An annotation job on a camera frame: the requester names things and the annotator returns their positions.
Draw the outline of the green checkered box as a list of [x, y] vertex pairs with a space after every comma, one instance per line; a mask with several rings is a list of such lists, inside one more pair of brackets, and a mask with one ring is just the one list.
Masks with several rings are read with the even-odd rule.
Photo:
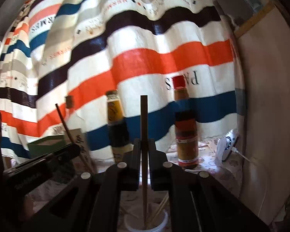
[[66, 145], [64, 135], [47, 136], [28, 143], [31, 159], [54, 152]]

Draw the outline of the printed cartoon tablecloth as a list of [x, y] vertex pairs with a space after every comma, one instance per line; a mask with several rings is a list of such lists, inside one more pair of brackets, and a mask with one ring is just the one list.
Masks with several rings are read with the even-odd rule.
[[[187, 172], [199, 173], [206, 171], [211, 174], [219, 183], [229, 190], [235, 197], [239, 197], [242, 185], [242, 159], [233, 155], [231, 146], [234, 145], [235, 138], [231, 133], [226, 137], [210, 140], [205, 144], [201, 143], [199, 148], [199, 164], [193, 169], [187, 169]], [[25, 211], [29, 217], [38, 213], [50, 201], [62, 193], [70, 181], [63, 183], [63, 178], [58, 180], [48, 180], [31, 191], [25, 198]], [[120, 205], [120, 231], [126, 231], [124, 217], [130, 222], [141, 222], [141, 192], [124, 192], [121, 195]]]

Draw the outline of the cooking wine bottle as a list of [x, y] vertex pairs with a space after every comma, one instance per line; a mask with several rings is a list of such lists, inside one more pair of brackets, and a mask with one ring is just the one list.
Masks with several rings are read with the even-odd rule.
[[73, 159], [73, 164], [77, 174], [83, 172], [97, 173], [95, 162], [90, 156], [89, 146], [85, 132], [85, 121], [77, 114], [73, 96], [65, 97], [66, 116], [64, 121], [73, 141], [80, 147], [80, 156]]

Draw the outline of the white charger device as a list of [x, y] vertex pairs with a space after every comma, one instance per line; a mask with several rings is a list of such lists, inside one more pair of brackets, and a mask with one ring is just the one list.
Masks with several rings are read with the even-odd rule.
[[215, 165], [223, 167], [223, 163], [226, 162], [231, 154], [233, 153], [233, 148], [238, 140], [237, 130], [229, 131], [224, 137], [220, 138], [216, 147], [216, 157], [215, 157]]

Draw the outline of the dark soy sauce bottle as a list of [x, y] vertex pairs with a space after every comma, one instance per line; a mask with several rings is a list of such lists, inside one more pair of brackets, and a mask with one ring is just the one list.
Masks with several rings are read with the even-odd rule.
[[117, 90], [106, 92], [107, 129], [115, 163], [122, 161], [124, 154], [133, 150], [126, 119]]

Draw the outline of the red label sauce bottle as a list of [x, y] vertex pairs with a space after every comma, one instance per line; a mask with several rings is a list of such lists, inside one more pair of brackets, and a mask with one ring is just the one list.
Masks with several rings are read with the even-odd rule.
[[176, 103], [174, 119], [178, 163], [182, 168], [193, 169], [198, 164], [199, 155], [196, 120], [190, 107], [184, 75], [173, 77], [172, 82]]

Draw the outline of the striped curtain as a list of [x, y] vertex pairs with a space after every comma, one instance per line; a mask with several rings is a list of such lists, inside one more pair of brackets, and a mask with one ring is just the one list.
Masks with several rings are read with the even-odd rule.
[[149, 137], [175, 139], [172, 78], [185, 78], [200, 140], [240, 130], [242, 70], [214, 0], [13, 0], [0, 19], [1, 152], [29, 159], [29, 143], [62, 132], [56, 106], [75, 100], [90, 155], [111, 158], [106, 92], [119, 93], [131, 140], [140, 96]]

